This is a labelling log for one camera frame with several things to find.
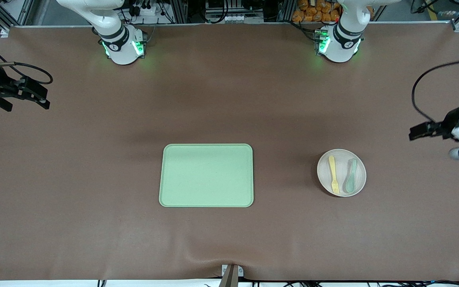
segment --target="green led light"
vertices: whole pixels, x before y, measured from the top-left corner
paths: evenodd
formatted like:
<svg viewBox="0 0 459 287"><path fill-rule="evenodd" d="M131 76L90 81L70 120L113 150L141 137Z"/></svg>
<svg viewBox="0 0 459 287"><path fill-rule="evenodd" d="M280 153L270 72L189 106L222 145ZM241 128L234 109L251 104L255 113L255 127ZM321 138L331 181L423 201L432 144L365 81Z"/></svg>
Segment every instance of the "green led light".
<svg viewBox="0 0 459 287"><path fill-rule="evenodd" d="M355 44L355 50L353 51L353 53L357 53L357 51L359 50L359 44L361 43L361 40L359 39L359 41L357 42L357 44Z"/></svg>
<svg viewBox="0 0 459 287"><path fill-rule="evenodd" d="M320 44L320 53L325 53L327 51L328 44L330 43L330 37L326 37L323 42Z"/></svg>
<svg viewBox="0 0 459 287"><path fill-rule="evenodd" d="M132 41L132 45L135 49L135 52L138 54L138 55L142 55L143 54L143 44L141 44L140 42L134 42Z"/></svg>
<svg viewBox="0 0 459 287"><path fill-rule="evenodd" d="M106 44L102 42L102 46L104 46L104 50L106 51L106 55L109 57L109 51L107 50Z"/></svg>

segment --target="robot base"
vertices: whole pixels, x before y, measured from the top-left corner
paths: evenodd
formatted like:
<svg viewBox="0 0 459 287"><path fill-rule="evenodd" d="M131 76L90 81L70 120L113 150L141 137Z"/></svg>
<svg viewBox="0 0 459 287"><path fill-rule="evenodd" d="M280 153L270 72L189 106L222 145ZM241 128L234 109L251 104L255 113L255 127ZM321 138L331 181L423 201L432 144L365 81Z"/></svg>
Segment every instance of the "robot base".
<svg viewBox="0 0 459 287"><path fill-rule="evenodd" d="M324 46L321 44L315 45L317 46L318 54L324 55L328 60L331 60L332 62L344 63L350 60L352 56L357 53L359 44L361 43L360 40L350 49L344 49L341 44L335 40L334 29L336 29L336 26L325 26L321 29L326 30L328 35L326 36L326 42L324 43Z"/></svg>
<svg viewBox="0 0 459 287"><path fill-rule="evenodd" d="M120 51L111 51L106 48L106 55L118 65L132 64L138 58L144 58L146 52L147 34L132 25L125 25L129 29L129 40L122 45Z"/></svg>

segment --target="fork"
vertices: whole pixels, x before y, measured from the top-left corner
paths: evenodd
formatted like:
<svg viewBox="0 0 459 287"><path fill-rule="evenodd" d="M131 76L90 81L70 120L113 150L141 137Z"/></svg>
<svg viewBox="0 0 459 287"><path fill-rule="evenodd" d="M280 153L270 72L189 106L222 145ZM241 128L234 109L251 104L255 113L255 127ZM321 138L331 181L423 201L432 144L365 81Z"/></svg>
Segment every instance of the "fork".
<svg viewBox="0 0 459 287"><path fill-rule="evenodd" d="M339 194L339 183L335 177L335 158L333 155L328 157L328 163L330 165L330 173L332 173L332 192L336 195Z"/></svg>

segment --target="plate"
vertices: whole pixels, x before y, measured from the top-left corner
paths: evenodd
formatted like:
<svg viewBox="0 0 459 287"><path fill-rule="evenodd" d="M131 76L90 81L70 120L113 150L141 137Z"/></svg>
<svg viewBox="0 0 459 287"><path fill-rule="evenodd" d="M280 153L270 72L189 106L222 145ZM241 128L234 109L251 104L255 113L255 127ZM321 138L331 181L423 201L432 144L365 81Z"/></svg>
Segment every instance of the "plate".
<svg viewBox="0 0 459 287"><path fill-rule="evenodd" d="M334 156L335 159L335 175L337 178L337 183L339 183L339 194L335 194L332 191L332 174L330 173L330 165L328 163L329 156ZM352 160L357 160L357 167L355 169L355 189L353 193L348 193L346 191L346 182L348 181L348 176L350 175ZM361 192L366 184L366 168L362 160L355 155L354 153L347 151L346 149L332 149L331 151L326 152L320 160L318 161L318 166L316 169L318 173L318 179L324 188L335 196L339 197L349 197L354 196Z"/></svg>

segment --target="green tray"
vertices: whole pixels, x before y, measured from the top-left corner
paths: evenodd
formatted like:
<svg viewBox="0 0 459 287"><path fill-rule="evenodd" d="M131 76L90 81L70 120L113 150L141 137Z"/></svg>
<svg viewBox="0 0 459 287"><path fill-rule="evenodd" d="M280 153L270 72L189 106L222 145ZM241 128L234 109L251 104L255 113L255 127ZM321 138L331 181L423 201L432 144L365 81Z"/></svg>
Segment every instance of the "green tray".
<svg viewBox="0 0 459 287"><path fill-rule="evenodd" d="M165 207L249 207L253 149L245 143L164 148L159 202Z"/></svg>

